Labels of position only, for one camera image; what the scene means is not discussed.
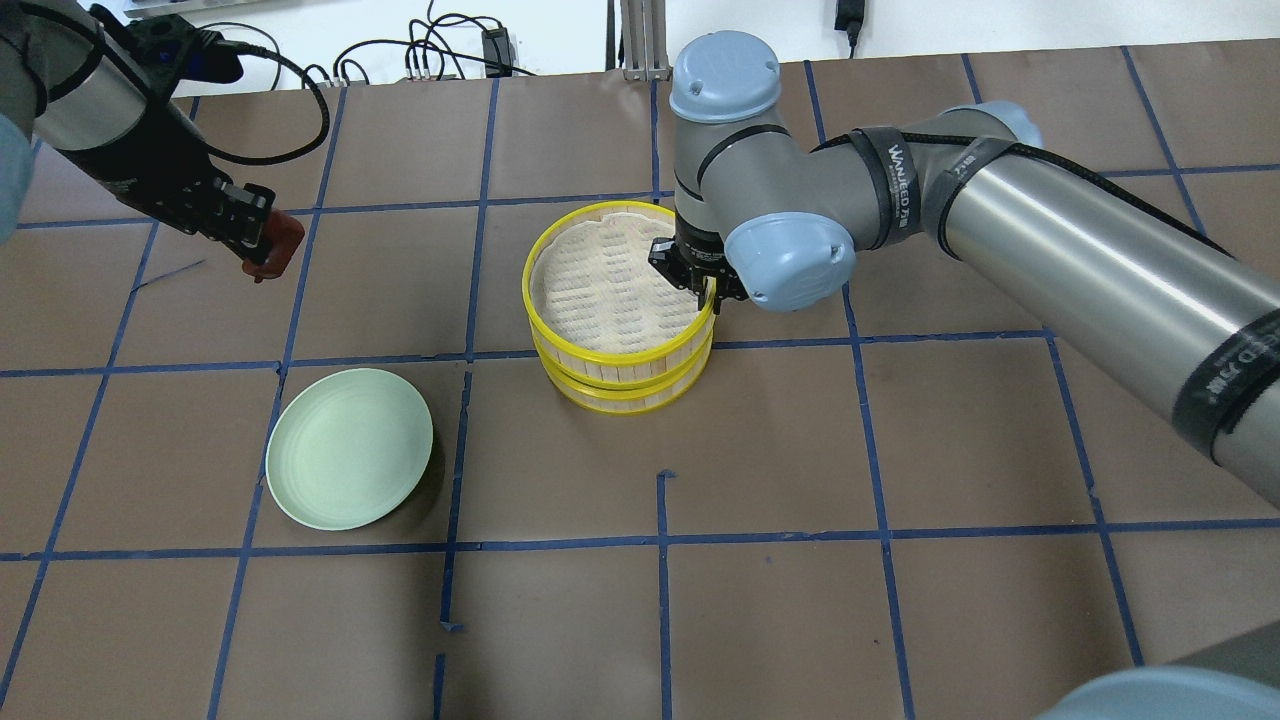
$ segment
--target light green plate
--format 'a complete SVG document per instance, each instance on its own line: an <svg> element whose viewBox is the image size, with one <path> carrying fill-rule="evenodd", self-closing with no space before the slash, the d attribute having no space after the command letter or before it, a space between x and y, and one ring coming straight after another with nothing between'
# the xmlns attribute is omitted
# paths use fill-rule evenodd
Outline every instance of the light green plate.
<svg viewBox="0 0 1280 720"><path fill-rule="evenodd" d="M266 487L285 515L349 530L396 509L426 470L431 413L385 370L334 373L302 391L266 445Z"/></svg>

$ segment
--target white wall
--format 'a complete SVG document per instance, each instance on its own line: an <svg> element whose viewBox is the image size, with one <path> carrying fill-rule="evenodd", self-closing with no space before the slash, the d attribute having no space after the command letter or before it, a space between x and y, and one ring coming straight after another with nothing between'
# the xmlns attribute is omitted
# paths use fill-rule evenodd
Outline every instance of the white wall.
<svg viewBox="0 0 1280 720"><path fill-rule="evenodd" d="M101 0L122 18L129 0ZM88 5L90 0L81 0ZM716 29L741 29L768 41L782 60L844 58L849 46L831 29L835 0L668 0L668 54ZM859 56L982 53L1047 47L1148 45L1198 40L1280 37L1280 0L868 0ZM517 42L520 65L539 73L604 69L604 0L436 0L445 12L500 18ZM239 20L273 33L287 56L326 68L353 42L407 40L426 0L261 0L187 13L195 24ZM480 55L475 28L444 31L460 53ZM228 37L252 40L246 31ZM403 77L403 49L357 50L374 82ZM247 60L234 87L184 83L179 95L265 90L274 68ZM468 77L477 64L463 64ZM298 87L293 78L284 87Z"/></svg>

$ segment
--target yellow-rimmed basket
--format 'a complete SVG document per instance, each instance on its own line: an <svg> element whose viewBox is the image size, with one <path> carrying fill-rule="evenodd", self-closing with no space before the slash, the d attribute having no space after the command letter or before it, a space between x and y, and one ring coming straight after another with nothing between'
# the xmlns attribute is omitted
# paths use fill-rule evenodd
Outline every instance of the yellow-rimmed basket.
<svg viewBox="0 0 1280 720"><path fill-rule="evenodd" d="M668 232L673 231L675 213L649 202L622 200L582 208L561 218L538 238L525 261L521 290L534 336L534 347L548 374L552 375L552 382L579 405L605 413L616 413L620 411L618 409L623 409L621 411L625 413L636 413L653 410L675 400L692 384L692 379L701 372L705 354L710 351L716 319L710 304L698 311L692 322L671 340L636 352L611 354L581 347L558 334L539 315L531 290L534 268L539 256L562 233L581 223L600 222L617 213L631 213L650 220L659 220L668 225ZM581 388L627 395L604 400L586 393L594 400L604 400L603 405L600 402L589 404L582 401ZM667 397L664 402L637 402L648 395L666 396L672 392L673 395Z"/></svg>

